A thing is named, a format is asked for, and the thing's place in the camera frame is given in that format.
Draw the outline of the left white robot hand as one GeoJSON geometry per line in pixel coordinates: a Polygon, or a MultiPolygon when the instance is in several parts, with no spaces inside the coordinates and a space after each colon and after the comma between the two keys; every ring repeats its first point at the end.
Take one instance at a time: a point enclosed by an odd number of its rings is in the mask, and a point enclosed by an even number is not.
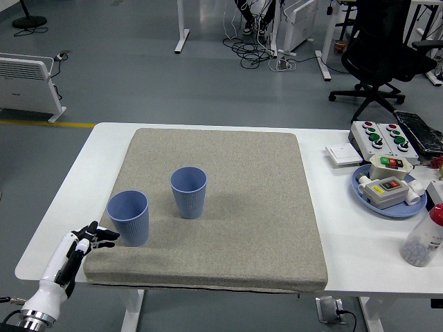
{"type": "Polygon", "coordinates": [[[52,326],[60,316],[62,303],[75,288],[86,255],[96,248],[114,247],[119,237],[97,221],[65,235],[46,265],[37,292],[23,305],[19,325],[35,331],[52,326]]]}

